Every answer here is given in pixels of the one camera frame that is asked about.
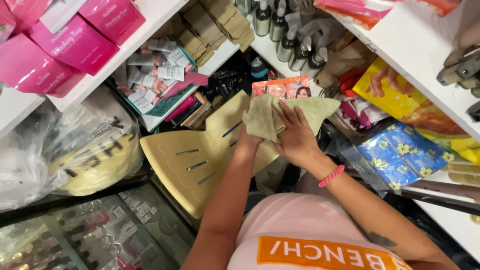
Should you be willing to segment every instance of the beaded bracelet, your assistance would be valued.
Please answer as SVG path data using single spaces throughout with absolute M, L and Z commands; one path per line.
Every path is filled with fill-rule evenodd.
M 320 181 L 318 184 L 319 187 L 324 187 L 330 182 L 332 179 L 337 177 L 343 170 L 345 169 L 345 166 L 340 165 L 331 175 L 325 177 L 323 180 Z

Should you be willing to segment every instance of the teal basket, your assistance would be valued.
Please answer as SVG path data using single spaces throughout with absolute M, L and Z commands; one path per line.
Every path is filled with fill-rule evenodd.
M 174 39 L 170 36 L 167 36 L 170 40 L 174 41 Z M 185 55 L 187 56 L 187 58 L 190 60 L 190 62 L 193 64 L 193 68 L 190 72 L 197 72 L 197 66 L 195 64 L 195 60 L 193 60 L 193 58 L 180 46 L 178 45 L 178 47 L 180 48 L 180 50 L 183 51 L 183 53 L 185 53 Z M 115 85 L 115 81 L 112 79 L 112 80 L 107 80 L 110 84 L 112 84 L 113 82 L 113 87 L 115 88 L 115 90 L 120 94 L 120 96 L 128 103 L 130 104 L 130 107 L 132 107 L 138 114 L 143 114 L 143 113 L 140 113 L 140 111 L 137 109 L 137 107 L 135 107 L 135 105 L 130 101 L 128 100 L 128 98 L 121 92 L 117 89 L 116 85 Z M 153 107 L 151 110 L 149 110 L 147 113 L 145 113 L 144 115 L 152 115 L 152 116 L 158 116 L 158 117 L 162 117 L 164 116 L 171 108 L 173 108 L 173 106 L 175 104 L 177 104 L 177 102 L 179 100 L 182 99 L 182 97 L 184 97 L 185 95 L 187 95 L 187 93 L 193 88 L 195 87 L 194 84 L 190 84 L 188 85 L 186 88 L 184 88 L 183 90 L 181 90 L 180 92 L 178 92 L 177 94 L 169 97 L 169 98 L 166 98 L 166 99 L 163 99 L 161 100 L 159 103 L 157 103 L 155 105 L 155 107 Z

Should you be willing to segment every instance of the tattoo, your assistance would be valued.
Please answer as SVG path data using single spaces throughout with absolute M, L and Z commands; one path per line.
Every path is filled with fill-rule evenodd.
M 374 244 L 381 245 L 381 246 L 389 246 L 389 247 L 396 246 L 395 242 L 375 232 L 371 232 L 367 236 L 368 236 L 368 239 L 370 239 L 370 241 Z

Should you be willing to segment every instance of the yellow chair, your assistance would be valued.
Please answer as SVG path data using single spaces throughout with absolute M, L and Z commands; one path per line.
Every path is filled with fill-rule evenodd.
M 172 131 L 140 140 L 162 184 L 196 219 L 203 215 L 232 159 L 242 113 L 249 100 L 240 91 L 205 120 L 206 131 Z M 255 157 L 252 176 L 278 156 L 272 142 L 263 142 Z

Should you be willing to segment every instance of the blue package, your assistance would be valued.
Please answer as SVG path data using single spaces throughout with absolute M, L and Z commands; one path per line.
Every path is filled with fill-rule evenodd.
M 393 190 L 428 177 L 455 156 L 402 122 L 387 127 L 358 149 Z

